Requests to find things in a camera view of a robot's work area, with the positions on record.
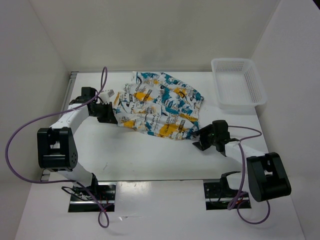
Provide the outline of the patterned white blue yellow shorts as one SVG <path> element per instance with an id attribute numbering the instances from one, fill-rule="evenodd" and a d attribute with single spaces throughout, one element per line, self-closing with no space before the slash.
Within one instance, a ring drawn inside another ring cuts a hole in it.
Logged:
<path id="1" fill-rule="evenodd" d="M 199 130 L 204 97 L 191 85 L 167 73 L 132 73 L 118 92 L 113 113 L 119 127 L 171 140 L 191 140 Z"/>

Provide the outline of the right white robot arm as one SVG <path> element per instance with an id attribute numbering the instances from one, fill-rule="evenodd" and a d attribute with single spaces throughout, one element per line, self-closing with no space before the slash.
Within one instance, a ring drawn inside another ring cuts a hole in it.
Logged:
<path id="1" fill-rule="evenodd" d="M 251 194 L 256 202 L 268 201 L 289 196 L 292 187 L 280 155 L 276 152 L 265 153 L 243 144 L 243 141 L 260 137 L 262 132 L 251 127 L 243 129 L 256 132 L 256 135 L 232 138 L 229 132 L 233 125 L 225 120 L 215 120 L 211 124 L 192 133 L 199 137 L 193 145 L 205 151 L 214 146 L 216 151 L 242 165 L 240 183 L 226 179 L 219 184 L 219 191 L 225 197 L 236 192 L 236 202 L 243 194 Z"/>

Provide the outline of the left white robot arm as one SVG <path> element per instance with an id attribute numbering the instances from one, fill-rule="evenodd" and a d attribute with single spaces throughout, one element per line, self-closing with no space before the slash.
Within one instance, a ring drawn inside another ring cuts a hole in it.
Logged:
<path id="1" fill-rule="evenodd" d="M 37 132 L 39 166 L 73 181 L 76 191 L 82 192 L 89 200 L 99 196 L 100 187 L 95 174 L 78 162 L 79 154 L 74 134 L 88 117 L 95 117 L 100 123 L 118 123 L 110 101 L 114 91 L 103 90 L 92 100 L 97 93 L 93 87 L 82 87 L 81 95 L 69 103 L 68 112 L 50 127 L 40 128 Z"/>

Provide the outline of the white plastic basket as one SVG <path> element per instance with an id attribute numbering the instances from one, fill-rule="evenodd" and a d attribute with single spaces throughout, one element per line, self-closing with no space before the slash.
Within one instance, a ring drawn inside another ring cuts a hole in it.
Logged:
<path id="1" fill-rule="evenodd" d="M 215 58 L 211 69 L 220 109 L 239 113 L 266 104 L 268 97 L 251 59 Z"/>

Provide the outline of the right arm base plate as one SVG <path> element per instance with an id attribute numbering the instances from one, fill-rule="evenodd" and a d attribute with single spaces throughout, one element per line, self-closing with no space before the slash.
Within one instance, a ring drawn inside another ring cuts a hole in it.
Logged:
<path id="1" fill-rule="evenodd" d="M 238 190 L 223 186 L 219 179 L 204 181 L 203 189 L 207 211 L 226 210 L 229 202 L 238 193 Z"/>

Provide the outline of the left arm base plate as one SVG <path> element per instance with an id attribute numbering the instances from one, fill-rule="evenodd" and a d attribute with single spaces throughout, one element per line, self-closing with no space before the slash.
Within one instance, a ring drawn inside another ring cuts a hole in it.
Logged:
<path id="1" fill-rule="evenodd" d="M 61 189 L 70 195 L 68 207 L 69 213 L 89 213 L 100 211 L 97 203 L 83 188 L 63 186 Z M 98 183 L 95 197 L 107 212 L 115 211 L 116 190 L 116 182 L 100 181 Z"/>

